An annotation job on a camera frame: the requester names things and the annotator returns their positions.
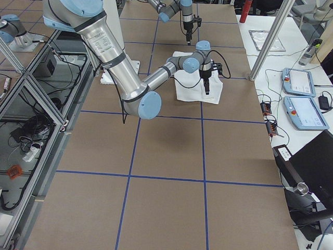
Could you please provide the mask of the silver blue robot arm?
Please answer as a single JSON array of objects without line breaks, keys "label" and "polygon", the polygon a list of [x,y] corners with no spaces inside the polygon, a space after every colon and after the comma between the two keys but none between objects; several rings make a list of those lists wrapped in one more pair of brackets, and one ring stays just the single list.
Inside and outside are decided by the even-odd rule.
[{"label": "silver blue robot arm", "polygon": [[195,16],[193,15],[192,1],[172,1],[169,5],[156,0],[148,0],[155,11],[158,13],[159,19],[166,23],[171,20],[177,13],[181,13],[181,20],[183,28],[185,29],[184,35],[186,36],[187,45],[191,45],[193,27]]},{"label": "silver blue robot arm", "polygon": [[107,24],[103,1],[43,1],[43,18],[50,28],[82,37],[121,90],[119,98],[126,114],[142,119],[156,117],[162,100],[155,90],[179,70],[199,71],[206,90],[209,89],[212,66],[208,41],[197,42],[195,51],[188,56],[170,57],[141,80]]}]

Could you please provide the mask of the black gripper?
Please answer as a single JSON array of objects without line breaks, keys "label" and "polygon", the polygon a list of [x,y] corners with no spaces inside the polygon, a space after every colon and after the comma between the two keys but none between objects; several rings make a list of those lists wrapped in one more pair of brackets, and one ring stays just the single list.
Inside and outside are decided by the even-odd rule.
[{"label": "black gripper", "polygon": [[206,95],[210,94],[210,82],[211,70],[200,70],[200,78],[203,79],[203,86]]},{"label": "black gripper", "polygon": [[193,22],[190,21],[190,22],[184,22],[183,21],[183,28],[185,29],[186,33],[186,42],[187,42],[187,45],[191,45],[191,35],[193,33]]}]

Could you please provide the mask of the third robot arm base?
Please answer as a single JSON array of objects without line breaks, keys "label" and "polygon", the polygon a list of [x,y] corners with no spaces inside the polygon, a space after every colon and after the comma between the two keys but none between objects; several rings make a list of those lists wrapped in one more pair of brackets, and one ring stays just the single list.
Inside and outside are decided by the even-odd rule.
[{"label": "third robot arm base", "polygon": [[29,33],[17,15],[1,16],[1,39],[13,52],[33,52],[43,38]]}]

